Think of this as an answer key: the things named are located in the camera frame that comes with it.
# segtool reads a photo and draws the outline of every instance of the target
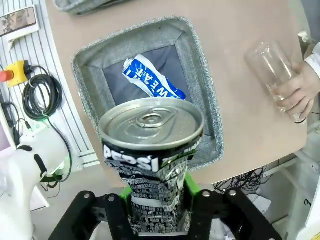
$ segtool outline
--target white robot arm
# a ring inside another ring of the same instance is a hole
[[[46,128],[21,144],[0,168],[0,240],[31,240],[31,194],[69,156],[61,137]]]

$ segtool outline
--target table surface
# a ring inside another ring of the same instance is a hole
[[[302,60],[296,19],[286,0],[132,0],[87,16],[71,16],[46,1],[62,68],[80,118],[103,163],[102,146],[86,116],[71,69],[71,57],[108,34],[163,16],[192,22],[218,96],[225,151],[221,160],[193,171],[198,183],[212,184],[267,165],[301,149],[307,126],[279,111],[268,90],[244,62],[258,40],[277,40],[293,62]],[[103,164],[114,186],[121,183]]]

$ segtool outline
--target gray fabric tray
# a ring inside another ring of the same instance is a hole
[[[87,15],[130,0],[53,0],[54,5],[63,12],[74,15]]]
[[[203,138],[189,162],[189,170],[219,160],[224,153],[224,141],[214,82],[200,40],[184,17],[164,17],[132,26],[81,49],[73,57],[79,94],[97,134],[100,136],[99,120],[108,110],[147,97],[122,76],[123,62],[138,54],[147,57],[174,86],[184,91],[186,101],[194,103],[204,114]]]

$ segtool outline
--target clear drinking glass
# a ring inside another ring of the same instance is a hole
[[[259,42],[247,52],[245,59],[249,67],[266,85],[275,101],[289,97],[276,95],[274,92],[276,87],[285,84],[296,76],[290,61],[278,42]],[[280,107],[280,110],[285,112],[288,109]],[[300,115],[301,113],[297,113],[293,116],[296,123],[303,121],[303,119],[300,119]]]

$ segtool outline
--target pull tab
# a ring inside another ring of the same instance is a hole
[[[174,109],[152,108],[143,112],[135,120],[141,128],[160,128],[177,113]]]

